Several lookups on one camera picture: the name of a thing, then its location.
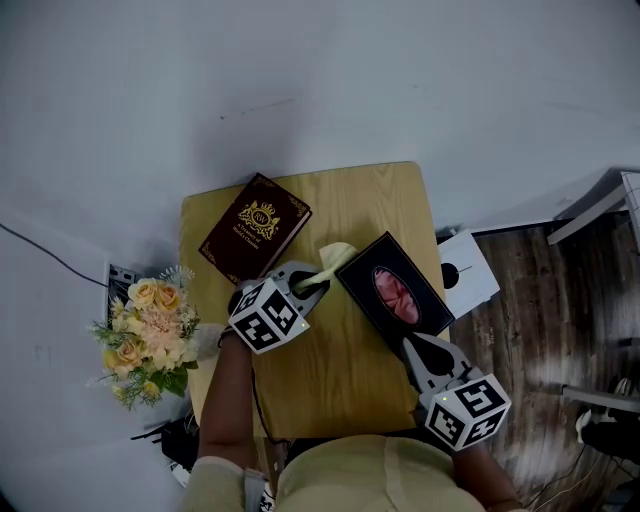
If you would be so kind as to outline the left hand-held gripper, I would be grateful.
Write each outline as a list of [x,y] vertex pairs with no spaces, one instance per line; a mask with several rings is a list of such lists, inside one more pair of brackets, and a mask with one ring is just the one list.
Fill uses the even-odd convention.
[[291,291],[290,281],[302,281],[320,272],[312,264],[287,261],[269,275],[241,281],[229,304],[229,326],[255,354],[291,342],[310,329],[304,318],[330,289],[330,281]]

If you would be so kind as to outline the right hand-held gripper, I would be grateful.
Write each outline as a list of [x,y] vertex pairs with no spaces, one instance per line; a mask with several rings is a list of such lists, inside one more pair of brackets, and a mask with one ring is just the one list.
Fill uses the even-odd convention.
[[[430,391],[429,374],[482,373],[457,345],[420,332],[402,340],[401,355],[419,394]],[[463,450],[494,435],[510,407],[505,390],[488,374],[433,395],[424,427],[451,450]]]

